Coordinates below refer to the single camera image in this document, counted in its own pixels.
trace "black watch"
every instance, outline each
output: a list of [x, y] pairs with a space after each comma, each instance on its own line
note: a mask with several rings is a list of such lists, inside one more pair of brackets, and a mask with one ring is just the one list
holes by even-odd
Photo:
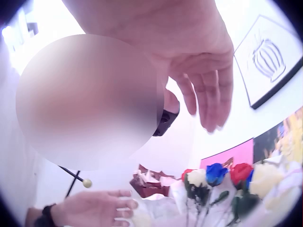
[[35, 221], [34, 227], [57, 227], [51, 216], [51, 208], [54, 205], [56, 204], [46, 206], [43, 209], [42, 215]]
[[164, 133], [168, 130], [168, 128], [172, 125], [172, 123], [175, 121], [177, 116], [179, 115], [180, 107], [178, 113], [171, 113], [166, 110], [163, 110], [163, 114], [160, 120], [160, 123], [154, 132], [154, 137], [161, 137], [164, 135]]

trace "hand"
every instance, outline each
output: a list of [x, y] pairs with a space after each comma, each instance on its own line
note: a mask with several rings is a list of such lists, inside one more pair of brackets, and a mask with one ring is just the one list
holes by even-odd
[[56, 226], [73, 227], [116, 227], [129, 226], [127, 221], [116, 218], [131, 218], [138, 203], [130, 197], [130, 191], [81, 192], [68, 197], [64, 202], [51, 208]]
[[162, 78], [165, 109], [177, 112], [168, 77], [202, 126], [222, 127], [231, 109], [233, 44], [214, 0], [63, 0], [82, 29], [141, 48]]

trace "framed picture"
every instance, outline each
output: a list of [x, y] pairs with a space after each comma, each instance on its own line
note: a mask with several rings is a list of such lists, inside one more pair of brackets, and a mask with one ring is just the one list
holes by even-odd
[[259, 15], [235, 50], [253, 109], [271, 98], [302, 67], [302, 43], [291, 28]]
[[289, 162], [303, 163], [303, 107], [254, 138], [254, 163], [284, 155]]
[[240, 163], [253, 164], [253, 139], [247, 140], [231, 149], [215, 154], [201, 160], [200, 169], [206, 169], [207, 166], [214, 163], [220, 163], [224, 168], [230, 169]]

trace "rose stem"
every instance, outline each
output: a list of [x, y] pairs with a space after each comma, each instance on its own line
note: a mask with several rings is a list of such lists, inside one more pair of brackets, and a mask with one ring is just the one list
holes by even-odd
[[208, 198], [207, 198], [207, 203], [206, 203], [206, 214], [205, 214], [204, 217], [203, 217], [201, 227], [203, 227], [204, 222], [205, 222], [205, 220], [206, 220], [206, 216], [208, 215], [208, 212], [209, 212], [210, 197], [211, 197], [211, 194], [212, 194], [212, 190], [213, 190], [213, 187], [211, 187], [210, 192], [209, 192], [209, 196], [208, 196]]
[[197, 204], [197, 218], [196, 218], [196, 223], [195, 223], [195, 227], [198, 226], [198, 220], [199, 220], [199, 217], [200, 217], [200, 214], [201, 214], [201, 210], [200, 210], [200, 206], [199, 204]]
[[189, 219], [189, 211], [188, 211], [188, 197], [186, 199], [186, 227], [188, 227], [188, 219]]

